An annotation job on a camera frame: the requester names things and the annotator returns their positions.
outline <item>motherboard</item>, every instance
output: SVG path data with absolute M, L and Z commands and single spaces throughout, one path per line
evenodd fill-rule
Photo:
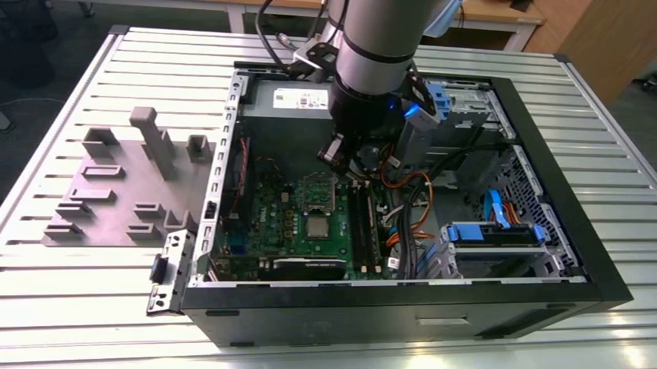
M 260 175 L 247 230 L 227 232 L 213 258 L 217 280 L 383 279 L 373 196 L 328 173 Z

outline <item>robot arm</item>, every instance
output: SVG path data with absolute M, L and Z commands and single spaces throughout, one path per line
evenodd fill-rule
M 331 0 L 328 22 L 319 39 L 295 53 L 309 79 L 332 75 L 328 109 L 333 137 L 317 158 L 344 174 L 361 140 L 389 114 L 415 104 L 435 115 L 419 76 L 409 72 L 424 31 L 444 33 L 460 0 Z

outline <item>slotted metal surface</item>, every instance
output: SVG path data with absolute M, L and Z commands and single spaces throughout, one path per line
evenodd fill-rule
M 188 368 L 217 363 L 657 366 L 654 173 L 575 71 L 551 55 L 421 47 L 415 62 L 420 71 L 512 79 L 635 298 L 611 312 L 572 317 L 518 340 L 217 349 L 186 317 L 144 316 L 157 250 L 41 246 L 42 229 L 85 154 L 86 129 L 112 127 L 118 139 L 140 139 L 126 119 L 133 106 L 149 105 L 170 139 L 200 134 L 216 140 L 236 60 L 268 61 L 253 35 L 133 28 L 105 40 L 0 208 L 0 362 Z

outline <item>sticker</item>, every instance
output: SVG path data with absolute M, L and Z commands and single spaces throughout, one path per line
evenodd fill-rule
M 389 156 L 388 163 L 395 168 L 399 168 L 399 165 L 401 164 L 401 162 L 393 156 Z
M 273 91 L 276 109 L 328 109 L 328 91 L 300 88 L 276 88 Z
M 399 268 L 399 259 L 388 258 L 388 268 L 397 269 Z

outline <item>open computer tower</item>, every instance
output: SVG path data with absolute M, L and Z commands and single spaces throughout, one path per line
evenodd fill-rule
M 166 236 L 148 314 L 186 315 L 218 346 L 311 345 L 519 337 L 631 300 L 512 83 L 424 77 L 440 124 L 383 127 L 395 139 L 372 138 L 359 159 L 373 170 L 353 179 L 316 159 L 329 84 L 236 65 L 197 233 Z M 432 238 L 399 278 L 381 155 L 392 144 L 397 180 L 491 142 L 508 146 L 432 180 Z

